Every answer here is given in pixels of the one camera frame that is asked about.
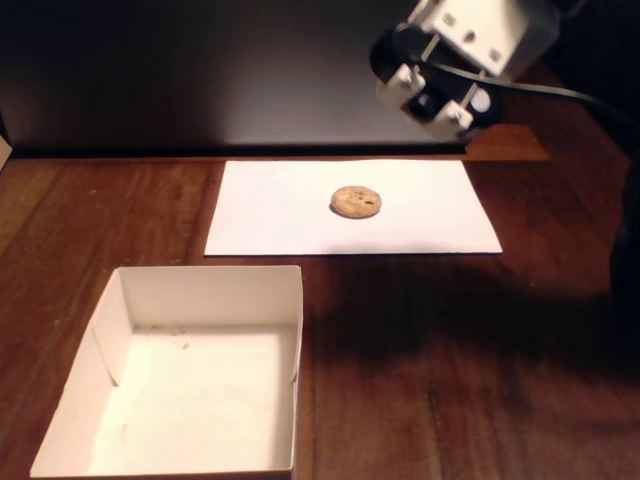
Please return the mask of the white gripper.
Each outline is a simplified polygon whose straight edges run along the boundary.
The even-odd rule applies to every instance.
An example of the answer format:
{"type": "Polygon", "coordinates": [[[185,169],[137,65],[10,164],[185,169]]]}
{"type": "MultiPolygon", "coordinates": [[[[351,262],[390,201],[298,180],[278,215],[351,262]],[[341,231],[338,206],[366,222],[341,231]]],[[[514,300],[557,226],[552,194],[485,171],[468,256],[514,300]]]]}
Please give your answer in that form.
{"type": "Polygon", "coordinates": [[[519,76],[558,39],[560,14],[548,1],[420,1],[408,23],[492,76],[519,76]]]}

